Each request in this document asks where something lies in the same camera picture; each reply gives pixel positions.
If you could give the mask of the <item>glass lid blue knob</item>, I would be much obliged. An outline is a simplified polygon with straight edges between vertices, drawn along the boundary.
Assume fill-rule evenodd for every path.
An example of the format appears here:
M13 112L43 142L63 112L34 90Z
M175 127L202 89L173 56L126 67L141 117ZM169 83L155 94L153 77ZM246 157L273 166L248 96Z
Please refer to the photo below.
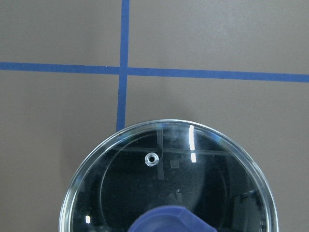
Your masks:
M124 128L74 174L60 232L277 232L269 184L224 134L162 119Z

